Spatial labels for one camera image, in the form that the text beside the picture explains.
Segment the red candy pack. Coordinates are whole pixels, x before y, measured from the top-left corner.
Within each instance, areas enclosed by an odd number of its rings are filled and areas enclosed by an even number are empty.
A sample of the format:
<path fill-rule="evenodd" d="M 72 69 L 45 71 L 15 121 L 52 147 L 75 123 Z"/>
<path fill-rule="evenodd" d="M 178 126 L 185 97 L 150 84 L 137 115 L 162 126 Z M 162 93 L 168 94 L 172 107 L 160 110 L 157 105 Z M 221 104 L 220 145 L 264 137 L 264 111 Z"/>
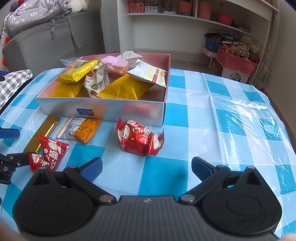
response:
<path fill-rule="evenodd" d="M 118 118 L 116 132 L 121 149 L 138 156 L 156 156 L 164 145 L 164 131 L 153 133 L 149 128 L 128 119 Z"/>
<path fill-rule="evenodd" d="M 55 172 L 65 156 L 69 145 L 67 143 L 39 136 L 43 154 L 29 154 L 29 165 L 33 173 L 39 168 L 46 167 L 50 172 Z"/>

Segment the orange-yellow snack pack left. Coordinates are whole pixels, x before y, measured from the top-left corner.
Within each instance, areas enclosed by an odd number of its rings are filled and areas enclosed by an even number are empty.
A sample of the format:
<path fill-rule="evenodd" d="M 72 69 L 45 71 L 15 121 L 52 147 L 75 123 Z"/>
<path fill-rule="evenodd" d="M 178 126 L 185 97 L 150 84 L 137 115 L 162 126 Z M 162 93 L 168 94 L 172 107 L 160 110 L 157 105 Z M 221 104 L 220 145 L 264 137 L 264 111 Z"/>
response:
<path fill-rule="evenodd" d="M 89 97 L 89 94 L 84 87 L 84 80 L 80 80 L 76 83 L 58 83 L 50 97 Z"/>

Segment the clear wrapped biscuit pack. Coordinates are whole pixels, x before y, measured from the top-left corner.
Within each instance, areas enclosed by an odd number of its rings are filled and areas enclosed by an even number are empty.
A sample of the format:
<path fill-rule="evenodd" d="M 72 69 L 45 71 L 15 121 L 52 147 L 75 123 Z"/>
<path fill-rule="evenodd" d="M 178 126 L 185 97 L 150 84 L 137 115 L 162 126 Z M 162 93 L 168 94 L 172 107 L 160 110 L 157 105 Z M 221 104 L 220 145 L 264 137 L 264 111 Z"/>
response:
<path fill-rule="evenodd" d="M 60 61 L 69 68 L 76 68 L 77 66 L 83 65 L 87 60 L 80 57 L 70 57 L 67 59 L 60 59 Z"/>

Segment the yellow biscuit pack blue label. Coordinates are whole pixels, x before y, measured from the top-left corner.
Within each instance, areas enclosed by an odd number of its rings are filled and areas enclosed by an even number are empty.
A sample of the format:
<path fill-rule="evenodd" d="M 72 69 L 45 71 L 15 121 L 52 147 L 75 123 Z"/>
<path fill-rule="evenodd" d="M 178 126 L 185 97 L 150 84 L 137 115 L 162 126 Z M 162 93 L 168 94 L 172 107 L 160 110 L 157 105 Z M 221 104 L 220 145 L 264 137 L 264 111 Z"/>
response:
<path fill-rule="evenodd" d="M 57 81 L 60 83 L 77 83 L 99 63 L 98 60 L 77 60 L 63 72 Z"/>

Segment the white storage box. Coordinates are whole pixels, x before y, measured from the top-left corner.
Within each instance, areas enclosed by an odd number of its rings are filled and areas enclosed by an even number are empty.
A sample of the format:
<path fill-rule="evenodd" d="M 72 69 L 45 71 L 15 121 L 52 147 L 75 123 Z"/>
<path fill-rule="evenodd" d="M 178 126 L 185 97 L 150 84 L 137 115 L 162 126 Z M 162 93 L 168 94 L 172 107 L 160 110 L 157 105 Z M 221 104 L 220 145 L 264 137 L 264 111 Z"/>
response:
<path fill-rule="evenodd" d="M 208 68 L 216 76 L 228 78 L 241 83 L 247 83 L 247 80 L 250 76 L 249 74 L 243 73 L 241 71 L 224 67 L 217 58 L 210 59 Z"/>

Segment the pink snack bag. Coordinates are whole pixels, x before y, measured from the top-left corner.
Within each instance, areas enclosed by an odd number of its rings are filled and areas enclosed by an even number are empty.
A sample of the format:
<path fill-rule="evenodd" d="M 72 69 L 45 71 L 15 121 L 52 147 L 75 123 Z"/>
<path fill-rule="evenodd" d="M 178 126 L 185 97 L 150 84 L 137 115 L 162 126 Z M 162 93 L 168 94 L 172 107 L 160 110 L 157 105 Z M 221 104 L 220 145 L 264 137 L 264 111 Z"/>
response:
<path fill-rule="evenodd" d="M 128 71 L 129 62 L 122 58 L 114 57 L 114 56 L 106 56 L 101 59 L 101 62 L 104 64 L 108 76 L 111 79 L 117 79 L 122 77 Z"/>

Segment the orange white snack packet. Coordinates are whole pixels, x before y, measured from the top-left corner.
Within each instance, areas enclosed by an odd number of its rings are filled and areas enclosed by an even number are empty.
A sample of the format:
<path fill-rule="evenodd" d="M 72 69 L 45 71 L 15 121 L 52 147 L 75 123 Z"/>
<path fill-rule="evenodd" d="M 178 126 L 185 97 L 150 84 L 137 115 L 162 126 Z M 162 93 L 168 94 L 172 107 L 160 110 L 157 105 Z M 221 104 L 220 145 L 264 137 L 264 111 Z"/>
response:
<path fill-rule="evenodd" d="M 95 135 L 102 120 L 91 118 L 67 118 L 56 137 L 64 140 L 79 140 L 89 142 Z"/>

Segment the orange pen holder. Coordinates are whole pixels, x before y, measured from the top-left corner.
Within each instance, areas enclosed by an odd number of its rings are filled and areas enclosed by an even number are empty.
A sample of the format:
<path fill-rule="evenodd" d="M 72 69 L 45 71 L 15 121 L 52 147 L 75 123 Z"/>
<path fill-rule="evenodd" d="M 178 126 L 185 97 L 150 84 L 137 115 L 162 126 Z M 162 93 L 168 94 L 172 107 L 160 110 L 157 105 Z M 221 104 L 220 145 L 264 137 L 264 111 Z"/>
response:
<path fill-rule="evenodd" d="M 192 1 L 178 1 L 178 14 L 191 16 L 192 14 Z"/>

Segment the gold wafer bar pack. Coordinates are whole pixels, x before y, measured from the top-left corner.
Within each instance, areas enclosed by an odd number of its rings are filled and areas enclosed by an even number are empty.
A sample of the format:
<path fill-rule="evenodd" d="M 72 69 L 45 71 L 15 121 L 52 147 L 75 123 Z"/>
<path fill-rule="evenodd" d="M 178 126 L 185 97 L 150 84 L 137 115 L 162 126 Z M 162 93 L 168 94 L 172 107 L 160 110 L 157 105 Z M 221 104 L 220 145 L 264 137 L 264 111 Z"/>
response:
<path fill-rule="evenodd" d="M 40 136 L 49 137 L 50 134 L 55 130 L 55 127 L 60 122 L 60 117 L 55 115 L 48 115 L 41 126 L 38 128 L 36 133 L 30 139 L 29 143 L 26 145 L 24 149 L 24 153 L 27 152 L 35 152 L 39 153 L 41 150 L 41 143 L 39 141 Z"/>

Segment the orange-yellow snack pack right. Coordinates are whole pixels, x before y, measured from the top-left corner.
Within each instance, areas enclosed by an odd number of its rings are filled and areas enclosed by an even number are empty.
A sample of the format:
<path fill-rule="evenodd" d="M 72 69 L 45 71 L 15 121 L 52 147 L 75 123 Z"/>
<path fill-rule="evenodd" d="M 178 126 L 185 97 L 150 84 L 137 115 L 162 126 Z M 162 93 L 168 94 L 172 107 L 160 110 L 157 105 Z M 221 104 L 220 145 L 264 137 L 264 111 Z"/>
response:
<path fill-rule="evenodd" d="M 107 99 L 140 99 L 153 84 L 139 81 L 126 74 L 109 84 L 97 94 L 99 98 Z"/>

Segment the white plush toy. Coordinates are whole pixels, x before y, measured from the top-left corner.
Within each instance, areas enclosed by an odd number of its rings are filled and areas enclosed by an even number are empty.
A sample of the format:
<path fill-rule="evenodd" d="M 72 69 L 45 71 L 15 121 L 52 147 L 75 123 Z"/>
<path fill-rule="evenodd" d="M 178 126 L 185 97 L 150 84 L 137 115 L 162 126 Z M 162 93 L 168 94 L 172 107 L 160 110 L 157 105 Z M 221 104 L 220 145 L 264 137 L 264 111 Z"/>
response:
<path fill-rule="evenodd" d="M 88 3 L 86 0 L 68 0 L 65 1 L 65 5 L 67 9 L 71 9 L 72 13 L 78 13 L 88 9 Z"/>

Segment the white red nut packet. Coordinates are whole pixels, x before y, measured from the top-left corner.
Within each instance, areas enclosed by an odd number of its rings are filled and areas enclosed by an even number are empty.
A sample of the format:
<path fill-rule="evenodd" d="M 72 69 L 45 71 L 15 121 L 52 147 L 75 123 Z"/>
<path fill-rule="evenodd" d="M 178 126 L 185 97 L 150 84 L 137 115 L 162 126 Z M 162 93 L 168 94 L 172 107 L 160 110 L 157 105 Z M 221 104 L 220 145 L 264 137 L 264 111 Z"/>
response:
<path fill-rule="evenodd" d="M 97 94 L 104 90 L 111 81 L 104 63 L 99 63 L 85 76 L 84 87 L 90 97 L 97 97 Z"/>

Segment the small pink perforated basket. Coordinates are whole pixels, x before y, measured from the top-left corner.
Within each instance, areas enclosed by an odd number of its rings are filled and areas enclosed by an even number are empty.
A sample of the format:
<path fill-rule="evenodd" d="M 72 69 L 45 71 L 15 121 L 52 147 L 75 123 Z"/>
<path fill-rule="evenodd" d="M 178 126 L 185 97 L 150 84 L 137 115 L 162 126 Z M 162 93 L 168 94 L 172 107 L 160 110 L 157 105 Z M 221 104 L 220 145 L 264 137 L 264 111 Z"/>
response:
<path fill-rule="evenodd" d="M 130 13 L 144 13 L 145 4 L 144 3 L 129 3 Z"/>

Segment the small red basket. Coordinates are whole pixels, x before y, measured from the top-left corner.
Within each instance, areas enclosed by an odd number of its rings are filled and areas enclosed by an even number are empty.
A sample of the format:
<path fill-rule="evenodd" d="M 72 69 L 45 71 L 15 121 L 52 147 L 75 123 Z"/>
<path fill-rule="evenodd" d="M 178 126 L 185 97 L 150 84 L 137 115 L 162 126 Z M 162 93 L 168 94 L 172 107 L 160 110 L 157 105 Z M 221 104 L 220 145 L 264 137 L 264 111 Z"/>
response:
<path fill-rule="evenodd" d="M 218 22 L 224 25 L 230 26 L 232 24 L 233 17 L 227 14 L 218 13 Z"/>

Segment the grey checkered cushion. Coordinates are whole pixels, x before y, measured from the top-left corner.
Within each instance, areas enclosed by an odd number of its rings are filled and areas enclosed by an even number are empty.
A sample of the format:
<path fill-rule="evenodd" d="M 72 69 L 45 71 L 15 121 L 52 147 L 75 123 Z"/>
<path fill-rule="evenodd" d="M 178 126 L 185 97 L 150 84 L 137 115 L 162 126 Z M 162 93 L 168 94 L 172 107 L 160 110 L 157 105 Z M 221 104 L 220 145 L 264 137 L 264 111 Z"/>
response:
<path fill-rule="evenodd" d="M 1 109 L 8 103 L 21 87 L 31 80 L 33 73 L 29 69 L 10 72 L 1 76 Z"/>

